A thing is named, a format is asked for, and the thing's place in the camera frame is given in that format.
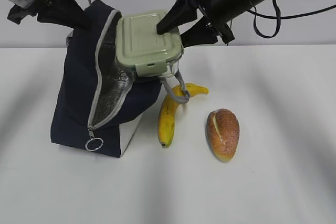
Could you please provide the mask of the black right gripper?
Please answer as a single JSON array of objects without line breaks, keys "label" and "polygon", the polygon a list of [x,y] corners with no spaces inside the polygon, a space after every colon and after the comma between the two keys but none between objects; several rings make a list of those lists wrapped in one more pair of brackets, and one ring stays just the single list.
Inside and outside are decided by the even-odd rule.
[{"label": "black right gripper", "polygon": [[183,46],[213,45],[218,37],[224,43],[235,39],[227,22],[249,7],[248,0],[176,0],[173,7],[157,24],[159,35],[197,19],[197,10],[203,17],[189,30],[182,33]]}]

